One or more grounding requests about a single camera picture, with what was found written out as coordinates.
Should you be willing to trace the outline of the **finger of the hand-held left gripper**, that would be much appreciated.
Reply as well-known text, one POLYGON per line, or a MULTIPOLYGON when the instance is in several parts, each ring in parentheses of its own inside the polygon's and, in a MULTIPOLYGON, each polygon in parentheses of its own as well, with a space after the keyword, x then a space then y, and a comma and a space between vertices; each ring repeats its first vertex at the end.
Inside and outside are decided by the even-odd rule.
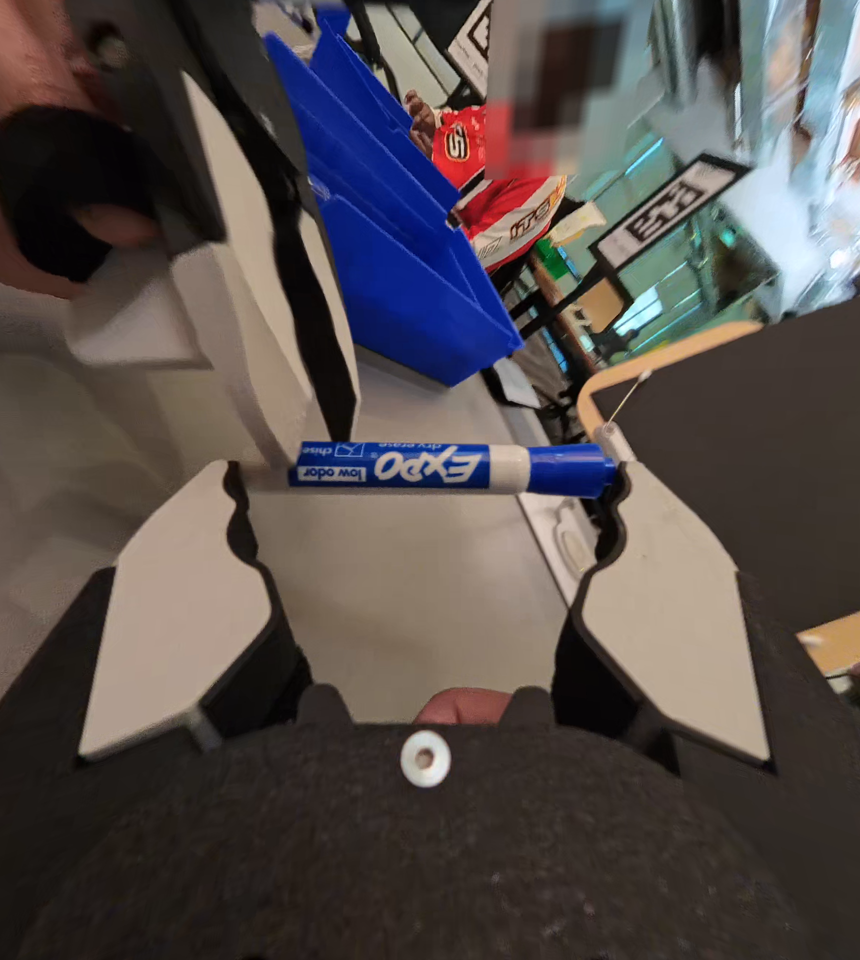
POLYGON ((359 384, 339 285, 316 220, 298 215, 298 251, 305 277, 298 309, 301 359, 314 389, 328 436, 336 442, 352 439, 359 402, 359 384))
POLYGON ((174 282, 256 450, 270 469, 288 470, 324 420, 277 271, 275 228, 229 124, 195 78, 180 78, 225 236, 179 256, 174 282))

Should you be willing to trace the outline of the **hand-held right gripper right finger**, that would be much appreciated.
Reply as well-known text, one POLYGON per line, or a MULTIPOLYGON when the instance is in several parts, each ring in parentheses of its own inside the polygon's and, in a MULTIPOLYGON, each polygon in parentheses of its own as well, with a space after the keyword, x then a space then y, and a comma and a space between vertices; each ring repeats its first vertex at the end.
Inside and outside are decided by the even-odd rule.
POLYGON ((684 738, 766 765, 772 749, 735 562, 642 462, 619 465, 604 507, 604 546, 556 647, 556 722, 642 754, 684 738))

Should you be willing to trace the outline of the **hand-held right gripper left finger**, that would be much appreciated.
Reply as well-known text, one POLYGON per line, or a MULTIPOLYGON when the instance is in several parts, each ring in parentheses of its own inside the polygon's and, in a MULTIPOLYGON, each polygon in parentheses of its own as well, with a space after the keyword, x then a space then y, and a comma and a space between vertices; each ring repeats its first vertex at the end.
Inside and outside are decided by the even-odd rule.
POLYGON ((172 732, 202 751, 296 713, 304 654, 258 556, 238 462, 209 463, 112 568, 77 746, 104 760, 172 732))

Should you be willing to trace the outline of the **blue plastic bin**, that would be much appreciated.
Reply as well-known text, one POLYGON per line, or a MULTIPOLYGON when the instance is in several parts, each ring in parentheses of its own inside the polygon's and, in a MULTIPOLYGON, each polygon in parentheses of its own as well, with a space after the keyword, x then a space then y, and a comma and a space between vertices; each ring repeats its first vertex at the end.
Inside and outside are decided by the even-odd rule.
POLYGON ((459 228, 275 33, 353 342, 454 387, 523 341, 459 228))

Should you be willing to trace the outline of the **white marker with blue cap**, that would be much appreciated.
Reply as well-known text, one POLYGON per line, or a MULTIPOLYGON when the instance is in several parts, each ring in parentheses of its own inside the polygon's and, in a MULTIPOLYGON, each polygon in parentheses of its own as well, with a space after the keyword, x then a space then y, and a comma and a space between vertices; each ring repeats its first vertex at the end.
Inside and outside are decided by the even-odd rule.
POLYGON ((525 447, 454 442, 306 442, 293 489, 599 498, 617 476, 594 444, 525 447))

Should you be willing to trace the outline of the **silver laptop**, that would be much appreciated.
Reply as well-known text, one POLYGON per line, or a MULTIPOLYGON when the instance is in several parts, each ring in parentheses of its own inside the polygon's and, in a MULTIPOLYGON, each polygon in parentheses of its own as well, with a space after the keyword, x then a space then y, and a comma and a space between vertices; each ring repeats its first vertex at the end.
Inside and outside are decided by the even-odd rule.
POLYGON ((542 401, 528 376, 512 357, 497 360, 487 371, 501 402, 508 406, 538 411, 542 401))

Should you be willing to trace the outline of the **black board with wooden rim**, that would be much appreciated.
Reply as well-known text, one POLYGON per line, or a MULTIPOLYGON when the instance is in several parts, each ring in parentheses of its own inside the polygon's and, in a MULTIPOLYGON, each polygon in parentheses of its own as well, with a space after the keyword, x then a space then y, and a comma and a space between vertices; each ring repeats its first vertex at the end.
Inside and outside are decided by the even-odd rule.
POLYGON ((824 673, 860 662, 860 296, 603 370, 578 415, 613 420, 824 673))

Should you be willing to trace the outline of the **small blue bin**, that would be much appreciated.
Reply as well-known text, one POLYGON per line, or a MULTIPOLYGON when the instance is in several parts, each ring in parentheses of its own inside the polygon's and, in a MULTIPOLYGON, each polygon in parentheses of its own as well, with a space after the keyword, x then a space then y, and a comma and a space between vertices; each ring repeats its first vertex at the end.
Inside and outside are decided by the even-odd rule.
POLYGON ((411 138, 411 119, 401 103, 376 78, 337 27, 347 28, 352 13, 345 6, 314 7, 318 38, 310 70, 397 163, 441 208, 450 228, 458 225, 452 210, 458 191, 411 138))

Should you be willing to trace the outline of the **red white snack packet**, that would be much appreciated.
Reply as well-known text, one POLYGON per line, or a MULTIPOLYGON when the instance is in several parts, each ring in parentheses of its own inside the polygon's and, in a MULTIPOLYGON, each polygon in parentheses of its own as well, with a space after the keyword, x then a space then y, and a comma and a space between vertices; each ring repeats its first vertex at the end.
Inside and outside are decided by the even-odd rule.
POLYGON ((489 177, 484 105, 436 109, 412 89, 402 104, 413 144, 458 191, 451 212, 484 270, 496 280, 524 263, 561 218, 568 177, 489 177))

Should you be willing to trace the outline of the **marker sign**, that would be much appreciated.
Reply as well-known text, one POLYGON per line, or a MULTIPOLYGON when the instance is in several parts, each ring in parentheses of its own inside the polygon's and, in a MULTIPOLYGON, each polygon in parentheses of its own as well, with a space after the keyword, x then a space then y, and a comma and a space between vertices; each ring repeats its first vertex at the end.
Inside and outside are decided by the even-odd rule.
POLYGON ((472 90, 488 95, 489 46, 493 1, 480 1, 461 24, 446 53, 472 90))
POLYGON ((700 153, 590 246, 596 265, 609 274, 626 269, 754 170, 700 153))

